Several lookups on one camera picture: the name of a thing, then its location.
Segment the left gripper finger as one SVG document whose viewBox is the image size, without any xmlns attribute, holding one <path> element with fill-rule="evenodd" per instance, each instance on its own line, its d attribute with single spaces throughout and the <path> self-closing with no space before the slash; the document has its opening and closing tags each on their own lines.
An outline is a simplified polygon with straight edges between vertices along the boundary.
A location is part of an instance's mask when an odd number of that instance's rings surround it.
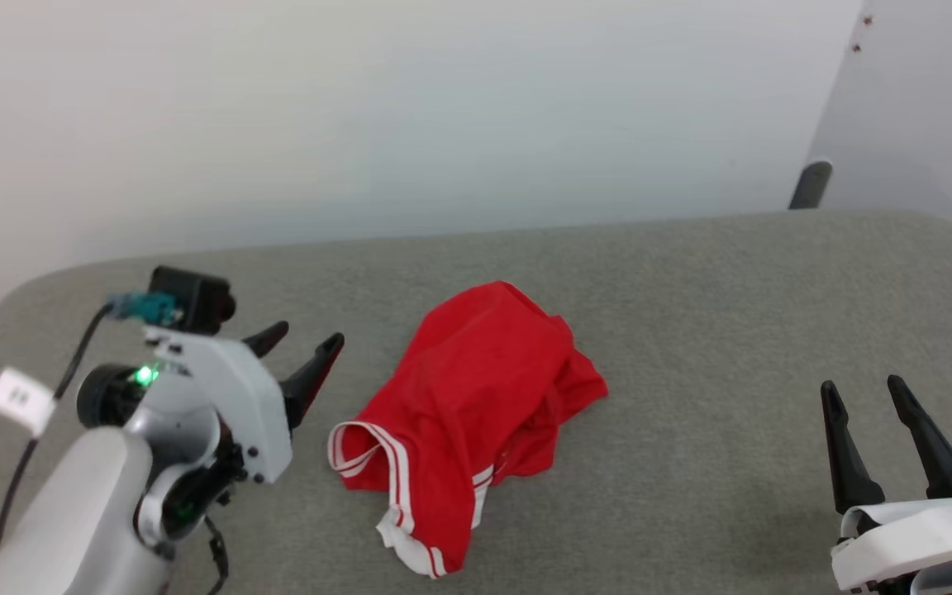
<svg viewBox="0 0 952 595">
<path fill-rule="evenodd" d="M 288 322 L 276 321 L 257 334 L 247 336 L 242 340 L 257 358 L 264 358 L 274 350 L 274 347 L 288 334 Z"/>
<path fill-rule="evenodd" d="M 290 431 L 302 424 L 345 343 L 346 338 L 340 332 L 329 336 L 318 344 L 314 355 L 300 369 L 279 382 Z"/>
</svg>

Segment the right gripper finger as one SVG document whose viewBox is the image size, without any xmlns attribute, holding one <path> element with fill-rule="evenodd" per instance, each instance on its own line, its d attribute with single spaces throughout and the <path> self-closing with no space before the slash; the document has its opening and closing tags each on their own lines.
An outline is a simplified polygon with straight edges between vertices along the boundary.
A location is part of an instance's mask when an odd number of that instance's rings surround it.
<svg viewBox="0 0 952 595">
<path fill-rule="evenodd" d="M 887 386 L 899 421 L 909 429 L 921 460 L 928 482 L 926 497 L 952 498 L 952 445 L 902 377 L 888 376 Z"/>
<path fill-rule="evenodd" d="M 863 464 L 850 435 L 849 412 L 834 382 L 821 385 L 821 403 L 835 511 L 844 515 L 856 506 L 883 504 L 887 498 Z"/>
</svg>

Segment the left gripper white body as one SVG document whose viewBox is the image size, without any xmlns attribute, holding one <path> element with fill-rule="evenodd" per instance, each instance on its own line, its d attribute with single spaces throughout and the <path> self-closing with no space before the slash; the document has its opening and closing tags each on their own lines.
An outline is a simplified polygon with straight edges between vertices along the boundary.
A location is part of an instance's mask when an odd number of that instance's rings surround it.
<svg viewBox="0 0 952 595">
<path fill-rule="evenodd" d="M 241 341 L 147 326 L 156 377 L 144 395 L 144 436 L 189 467 L 209 467 L 227 439 L 249 478 L 274 483 L 293 457 L 283 394 Z"/>
</svg>

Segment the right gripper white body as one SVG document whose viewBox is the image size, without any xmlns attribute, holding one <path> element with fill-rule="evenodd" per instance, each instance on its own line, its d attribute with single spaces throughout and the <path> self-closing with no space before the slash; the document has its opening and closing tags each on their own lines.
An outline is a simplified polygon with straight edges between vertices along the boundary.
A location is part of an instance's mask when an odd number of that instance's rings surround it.
<svg viewBox="0 0 952 595">
<path fill-rule="evenodd" d="M 849 595 L 952 595 L 952 498 L 854 506 L 831 549 Z"/>
</svg>

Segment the red white sports jersey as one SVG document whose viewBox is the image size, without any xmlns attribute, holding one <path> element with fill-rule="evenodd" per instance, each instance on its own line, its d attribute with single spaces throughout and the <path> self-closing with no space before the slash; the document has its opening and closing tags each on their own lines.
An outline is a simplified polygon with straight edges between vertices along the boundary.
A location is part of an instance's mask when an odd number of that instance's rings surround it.
<svg viewBox="0 0 952 595">
<path fill-rule="evenodd" d="M 427 313 L 393 376 L 330 431 L 328 463 L 349 490 L 386 494 L 383 545 L 441 578 L 464 567 L 488 490 L 549 469 L 560 427 L 606 395 L 563 317 L 486 283 Z"/>
</svg>

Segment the grey metal pole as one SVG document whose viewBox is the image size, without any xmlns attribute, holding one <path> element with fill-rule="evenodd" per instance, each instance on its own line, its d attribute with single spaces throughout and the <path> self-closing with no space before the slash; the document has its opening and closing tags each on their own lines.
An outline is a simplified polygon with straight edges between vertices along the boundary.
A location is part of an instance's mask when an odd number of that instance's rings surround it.
<svg viewBox="0 0 952 595">
<path fill-rule="evenodd" d="M 834 173 L 834 166 L 826 159 L 818 159 L 805 166 L 798 177 L 788 210 L 819 208 L 827 186 L 830 184 L 832 173 Z"/>
</svg>

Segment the white board panel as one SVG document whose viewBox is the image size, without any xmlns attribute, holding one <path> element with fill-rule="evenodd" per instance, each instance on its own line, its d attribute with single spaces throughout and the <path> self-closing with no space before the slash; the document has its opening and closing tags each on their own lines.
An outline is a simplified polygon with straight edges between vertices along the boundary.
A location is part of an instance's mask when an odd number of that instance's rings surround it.
<svg viewBox="0 0 952 595">
<path fill-rule="evenodd" d="M 952 221 L 952 0 L 863 0 L 810 159 L 823 208 Z"/>
</svg>

